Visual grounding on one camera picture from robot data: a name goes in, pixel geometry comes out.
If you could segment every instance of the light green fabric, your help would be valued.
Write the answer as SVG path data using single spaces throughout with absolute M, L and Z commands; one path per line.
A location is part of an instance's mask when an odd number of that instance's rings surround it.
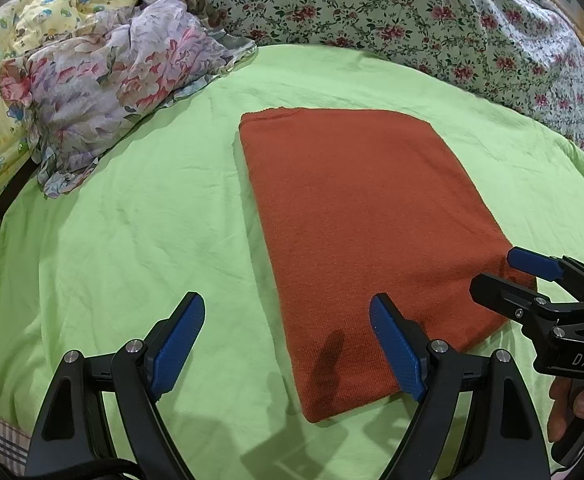
M 31 182 L 9 209 L 0 230 L 1 417 L 31 431 L 65 351 L 115 351 L 195 290 L 205 298 L 205 325 L 159 408 L 197 478 L 378 478 L 414 403 L 384 399 L 316 425 L 298 407 L 237 141 L 243 113 L 280 106 L 384 108 L 429 121 L 513 244 L 584 261 L 584 153 L 563 137 L 368 54 L 263 48 L 159 110 L 79 189 L 48 200 Z M 397 182 L 397 192 L 403 186 L 409 182 Z M 553 285 L 540 290 L 566 298 Z M 479 350 L 498 347 L 515 355 L 544 424 L 549 378 L 533 372 L 530 342 L 508 325 Z M 460 437 L 468 401 L 464 394 L 450 442 Z M 117 416 L 112 430 L 128 455 Z M 448 469 L 454 454 L 446 450 Z

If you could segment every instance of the floral blanket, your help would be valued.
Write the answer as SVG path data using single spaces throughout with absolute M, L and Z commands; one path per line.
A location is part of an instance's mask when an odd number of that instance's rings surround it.
M 584 48 L 550 0 L 206 0 L 258 44 L 359 48 L 525 114 L 584 149 Z
M 253 41 L 210 29 L 188 7 L 196 0 L 143 0 L 98 12 L 88 25 L 2 65 L 1 95 L 24 108 L 47 196 L 78 186 L 158 105 L 197 91 L 255 51 Z

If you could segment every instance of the blue textured pad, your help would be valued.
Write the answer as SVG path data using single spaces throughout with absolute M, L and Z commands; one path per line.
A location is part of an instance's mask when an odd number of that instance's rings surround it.
M 370 323 L 401 390 L 421 402 L 426 389 L 421 380 L 419 359 L 385 305 L 376 296 L 370 303 Z
M 556 260 L 519 247 L 510 249 L 508 263 L 510 267 L 538 276 L 546 282 L 555 282 L 563 277 L 563 269 Z
M 170 392 L 179 378 L 205 320 L 203 298 L 195 296 L 154 360 L 150 391 L 155 399 Z

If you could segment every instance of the human hand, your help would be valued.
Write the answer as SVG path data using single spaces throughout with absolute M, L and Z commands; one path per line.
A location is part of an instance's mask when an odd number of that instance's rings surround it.
M 547 438 L 550 442 L 561 440 L 567 429 L 566 413 L 572 409 L 574 414 L 584 419 L 584 390 L 574 400 L 574 406 L 568 406 L 568 396 L 572 381 L 557 377 L 550 386 L 550 399 L 554 400 L 550 418 L 547 421 Z

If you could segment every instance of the folded red-orange garment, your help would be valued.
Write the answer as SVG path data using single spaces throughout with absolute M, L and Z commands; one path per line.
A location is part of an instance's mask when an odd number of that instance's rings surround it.
M 508 266 L 512 245 L 428 123 L 278 108 L 243 115 L 240 135 L 310 422 L 398 391 L 370 327 L 376 293 L 463 351 L 504 322 L 472 302 L 475 275 L 535 287 Z

